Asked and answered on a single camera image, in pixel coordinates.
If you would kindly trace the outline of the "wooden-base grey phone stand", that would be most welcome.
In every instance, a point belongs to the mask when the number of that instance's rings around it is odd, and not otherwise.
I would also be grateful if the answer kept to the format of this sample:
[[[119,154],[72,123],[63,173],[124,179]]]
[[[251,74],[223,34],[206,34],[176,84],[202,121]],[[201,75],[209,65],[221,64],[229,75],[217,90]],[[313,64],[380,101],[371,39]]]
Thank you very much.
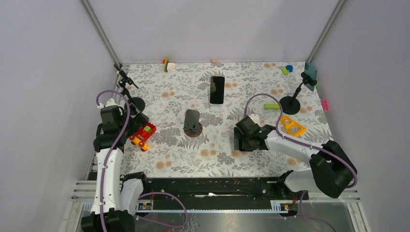
[[[196,110],[187,109],[183,130],[188,137],[197,137],[202,133],[202,124],[199,122],[200,113]]]

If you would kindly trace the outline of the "purple-edged black phone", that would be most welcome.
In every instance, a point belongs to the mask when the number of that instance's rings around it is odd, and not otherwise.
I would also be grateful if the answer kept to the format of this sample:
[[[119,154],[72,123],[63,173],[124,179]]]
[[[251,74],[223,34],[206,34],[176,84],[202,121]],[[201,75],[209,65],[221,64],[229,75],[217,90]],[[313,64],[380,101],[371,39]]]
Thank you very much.
[[[248,140],[246,138],[241,138],[238,141],[239,151],[250,152],[257,148],[258,142],[255,140]]]

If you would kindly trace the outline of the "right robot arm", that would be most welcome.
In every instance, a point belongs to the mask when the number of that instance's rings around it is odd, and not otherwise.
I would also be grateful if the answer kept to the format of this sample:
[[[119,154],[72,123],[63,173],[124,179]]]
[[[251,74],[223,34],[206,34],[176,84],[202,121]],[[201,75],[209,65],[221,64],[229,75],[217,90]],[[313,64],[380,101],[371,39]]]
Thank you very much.
[[[328,197],[338,198],[345,189],[357,184],[357,169],[337,142],[309,142],[282,134],[271,125],[261,127],[249,116],[235,125],[234,149],[275,151],[306,164],[308,170],[290,170],[281,176],[277,192],[284,199],[303,190],[319,190]]]

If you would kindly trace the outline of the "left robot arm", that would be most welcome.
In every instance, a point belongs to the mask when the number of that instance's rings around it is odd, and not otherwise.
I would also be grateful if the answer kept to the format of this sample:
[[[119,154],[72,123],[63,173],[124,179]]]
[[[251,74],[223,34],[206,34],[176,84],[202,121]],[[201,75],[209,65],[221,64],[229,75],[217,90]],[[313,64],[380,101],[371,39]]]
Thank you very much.
[[[124,145],[136,123],[117,104],[100,105],[102,122],[97,127],[94,149],[97,159],[96,191],[90,215],[82,217],[84,232],[132,232],[137,201],[149,195],[144,172],[120,176]]]

